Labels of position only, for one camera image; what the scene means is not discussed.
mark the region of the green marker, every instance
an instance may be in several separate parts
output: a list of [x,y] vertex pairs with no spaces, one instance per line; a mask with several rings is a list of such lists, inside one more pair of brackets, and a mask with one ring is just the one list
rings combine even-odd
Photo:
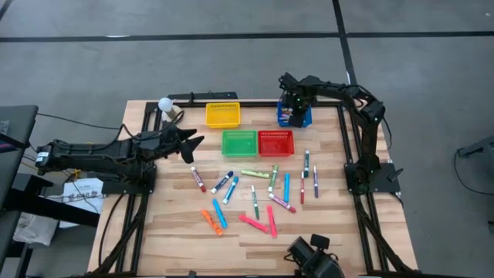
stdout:
[[259,220],[259,208],[257,207],[257,198],[255,197],[254,185],[252,185],[252,200],[254,200],[255,217]]
[[309,177],[309,150],[306,150],[306,159],[303,161],[303,177]]
[[248,170],[241,170],[240,172],[243,175],[251,175],[252,177],[269,178],[269,174],[266,174],[266,173],[254,172],[254,171],[248,171]]
[[271,181],[269,182],[268,192],[272,192],[276,183],[276,173],[278,173],[278,165],[275,165],[272,169]]

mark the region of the light blue marker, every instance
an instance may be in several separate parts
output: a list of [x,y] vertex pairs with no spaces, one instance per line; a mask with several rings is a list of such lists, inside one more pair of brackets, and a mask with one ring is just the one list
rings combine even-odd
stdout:
[[285,203],[288,203],[288,195],[290,193],[290,174],[286,173],[285,174]]
[[222,222],[223,229],[228,228],[228,224],[226,224],[226,220],[225,217],[223,217],[222,210],[219,208],[218,201],[216,201],[215,198],[213,199],[213,205],[215,205],[216,214],[218,215],[219,221]]
[[230,200],[230,197],[232,197],[232,193],[235,190],[237,182],[239,182],[239,177],[234,177],[232,185],[230,185],[230,188],[228,189],[228,192],[226,192],[225,198],[223,199],[223,204],[228,204],[228,201]]

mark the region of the gray floor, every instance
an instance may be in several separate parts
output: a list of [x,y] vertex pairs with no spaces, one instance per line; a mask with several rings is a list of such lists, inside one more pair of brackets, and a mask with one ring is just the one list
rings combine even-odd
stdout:
[[[340,2],[348,32],[494,29],[490,0]],[[330,0],[15,0],[0,22],[0,36],[336,30]],[[494,131],[494,38],[350,39],[349,44],[358,82],[387,108],[391,157],[405,169],[400,183],[420,269],[491,277],[494,235],[486,218],[494,198],[466,191],[455,179],[452,158],[457,148]],[[276,79],[286,71],[347,81],[339,39],[2,43],[0,62],[2,105],[35,103],[45,113],[107,126],[118,126],[128,99],[208,90],[278,97]],[[112,136],[40,117],[32,143]],[[458,168],[470,186],[494,192],[494,177],[479,159],[459,161]],[[83,273],[93,236],[94,229],[84,227],[58,231],[52,246],[36,249],[29,274]],[[9,276],[8,267],[4,270],[1,277]]]

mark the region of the white ball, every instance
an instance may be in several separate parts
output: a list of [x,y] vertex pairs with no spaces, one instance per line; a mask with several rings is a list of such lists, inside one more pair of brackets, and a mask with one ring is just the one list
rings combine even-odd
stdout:
[[169,112],[171,110],[171,108],[173,107],[173,101],[170,100],[169,98],[167,97],[163,97],[162,99],[160,99],[160,101],[157,103],[157,106],[160,107],[160,110],[161,111],[164,111],[164,112]]

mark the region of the black robotic arm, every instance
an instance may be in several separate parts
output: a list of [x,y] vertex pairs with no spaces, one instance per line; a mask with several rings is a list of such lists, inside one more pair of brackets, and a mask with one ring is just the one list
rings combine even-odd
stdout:
[[194,161],[192,152],[204,139],[204,136],[188,139],[196,132],[166,124],[160,131],[145,131],[109,144],[68,144],[54,140],[38,147],[36,167],[39,175],[69,168],[94,171],[103,181],[104,194],[148,193],[154,189],[155,160],[181,153],[186,163]]
[[[370,184],[381,171],[379,157],[376,155],[377,128],[384,116],[384,105],[372,93],[358,85],[345,85],[323,82],[318,77],[307,76],[297,81],[289,73],[279,78],[279,87],[283,89],[283,107],[292,110],[290,125],[302,127],[304,115],[309,106],[317,103],[317,96],[341,100],[362,129],[362,155],[357,163],[347,165],[345,171],[355,186],[352,193],[360,195],[370,189]],[[359,110],[355,100],[365,101]]]

